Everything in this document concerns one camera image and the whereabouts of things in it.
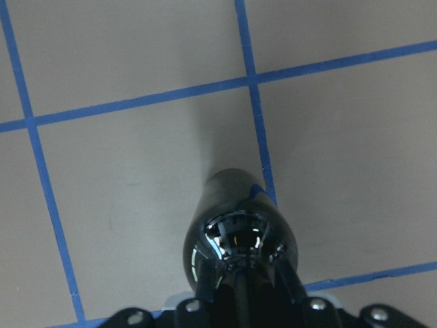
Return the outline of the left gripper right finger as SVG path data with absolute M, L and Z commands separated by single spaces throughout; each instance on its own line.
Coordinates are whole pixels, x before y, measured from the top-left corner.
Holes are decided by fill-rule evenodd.
M 358 316 L 353 316 L 328 299 L 307 297 L 300 304 L 300 310 L 303 327 L 422 327 L 417 319 L 384 304 L 368 305 Z

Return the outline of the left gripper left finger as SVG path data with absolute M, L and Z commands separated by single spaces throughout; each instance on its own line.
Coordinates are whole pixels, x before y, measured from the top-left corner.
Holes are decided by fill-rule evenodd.
M 108 327 L 213 327 L 211 307 L 200 299 L 187 299 L 174 310 L 164 310 L 156 318 L 138 307 L 120 310 L 108 319 Z

